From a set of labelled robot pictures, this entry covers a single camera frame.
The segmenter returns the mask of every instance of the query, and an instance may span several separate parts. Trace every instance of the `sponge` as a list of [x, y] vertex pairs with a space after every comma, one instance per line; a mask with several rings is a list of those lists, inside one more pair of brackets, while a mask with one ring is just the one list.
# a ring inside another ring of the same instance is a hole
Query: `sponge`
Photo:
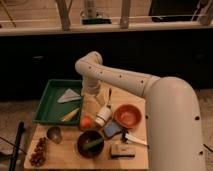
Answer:
[[104, 135], [107, 138], [112, 138], [114, 135], [120, 133], [122, 130], [123, 127], [118, 125], [115, 121], [112, 121], [103, 128]]

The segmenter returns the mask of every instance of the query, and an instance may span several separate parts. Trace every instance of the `orange bowl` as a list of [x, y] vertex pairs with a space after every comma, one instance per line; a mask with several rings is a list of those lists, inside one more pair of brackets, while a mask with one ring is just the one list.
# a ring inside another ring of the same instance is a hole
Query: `orange bowl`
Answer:
[[131, 104], [123, 104], [114, 112], [115, 120], [124, 128], [135, 128], [142, 119], [140, 110]]

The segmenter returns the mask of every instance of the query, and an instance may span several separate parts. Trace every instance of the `wire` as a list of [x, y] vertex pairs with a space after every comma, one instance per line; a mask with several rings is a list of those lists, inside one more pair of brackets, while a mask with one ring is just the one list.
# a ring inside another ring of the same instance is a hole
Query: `wire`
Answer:
[[207, 150], [209, 150], [211, 153], [213, 153], [213, 150], [209, 146], [207, 146], [206, 144], [203, 144], [203, 145]]
[[7, 8], [7, 5], [5, 4], [5, 2], [3, 0], [0, 0], [0, 2], [2, 4], [2, 7], [3, 7], [4, 11], [6, 12], [7, 16], [9, 17], [11, 23], [13, 24], [14, 27], [16, 27], [16, 23], [13, 21], [13, 18], [10, 15], [10, 13], [8, 11], [8, 8]]
[[7, 4], [7, 6], [18, 6], [18, 5], [24, 5], [26, 3], [28, 3], [29, 0], [23, 0], [22, 2], [17, 2], [17, 3], [10, 3], [10, 2], [5, 2]]
[[202, 9], [206, 7], [206, 5], [208, 5], [209, 0], [200, 0], [200, 2], [198, 3], [197, 9], [195, 10], [191, 21], [196, 21], [199, 17], [199, 14], [201, 13]]
[[[17, 148], [17, 146], [16, 146], [15, 144], [11, 143], [10, 141], [6, 140], [5, 138], [0, 137], [0, 139], [2, 139], [3, 141], [7, 142], [7, 143], [10, 144], [10, 145], [12, 145], [13, 147], [16, 147], [16, 148]], [[20, 147], [18, 147], [18, 149], [19, 149], [20, 151], [22, 151], [24, 154], [27, 154], [27, 153], [26, 153], [23, 149], [21, 149]]]

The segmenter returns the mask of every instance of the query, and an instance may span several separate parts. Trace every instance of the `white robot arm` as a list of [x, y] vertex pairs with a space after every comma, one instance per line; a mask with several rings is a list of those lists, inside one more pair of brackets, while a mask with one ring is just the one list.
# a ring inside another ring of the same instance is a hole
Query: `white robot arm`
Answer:
[[99, 91], [99, 80], [145, 98], [151, 171], [205, 171], [200, 109], [192, 87], [182, 79], [105, 67], [98, 52], [75, 64], [83, 89]]

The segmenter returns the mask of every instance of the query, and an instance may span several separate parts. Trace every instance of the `wooden cutting board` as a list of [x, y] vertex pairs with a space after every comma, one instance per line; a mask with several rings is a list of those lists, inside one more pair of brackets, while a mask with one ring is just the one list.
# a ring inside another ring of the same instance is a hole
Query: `wooden cutting board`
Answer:
[[[109, 84], [102, 83], [101, 93], [105, 101], [108, 99], [109, 87], [112, 88], [111, 105], [112, 110], [122, 104], [133, 104], [137, 106], [142, 113], [142, 120], [137, 128], [131, 130], [132, 135], [146, 140], [146, 125], [144, 114], [144, 99], [134, 96], [119, 88], [113, 87]], [[83, 115], [90, 115], [95, 117], [100, 105], [93, 98], [85, 98], [82, 109]], [[35, 169], [31, 166], [29, 159], [35, 146], [41, 137], [46, 136], [46, 131], [50, 126], [38, 124], [33, 135], [27, 156], [24, 162], [26, 170]], [[116, 135], [110, 140], [104, 141], [104, 149], [102, 153], [94, 158], [87, 159], [82, 157], [77, 150], [77, 139], [83, 133], [78, 127], [60, 126], [63, 140], [60, 144], [55, 144], [47, 141], [46, 162], [43, 166], [37, 169], [148, 169], [148, 152], [147, 147], [139, 144], [131, 144], [134, 146], [136, 155], [134, 158], [116, 158], [111, 159], [109, 155], [112, 144], [121, 144], [121, 135]]]

